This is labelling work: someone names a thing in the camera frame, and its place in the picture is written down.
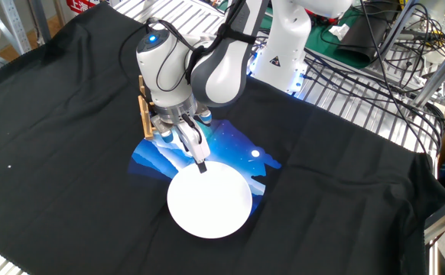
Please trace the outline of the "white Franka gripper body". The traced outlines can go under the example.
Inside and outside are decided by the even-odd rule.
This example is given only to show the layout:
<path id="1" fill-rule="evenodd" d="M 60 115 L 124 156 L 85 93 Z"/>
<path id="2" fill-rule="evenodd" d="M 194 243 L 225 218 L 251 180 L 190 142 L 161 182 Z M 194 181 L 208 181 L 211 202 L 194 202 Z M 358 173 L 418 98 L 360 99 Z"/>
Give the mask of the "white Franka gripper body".
<path id="1" fill-rule="evenodd" d="M 194 122 L 193 127 L 187 122 L 175 125 L 175 131 L 197 164 L 203 163 L 210 155 L 210 148 L 201 127 Z"/>

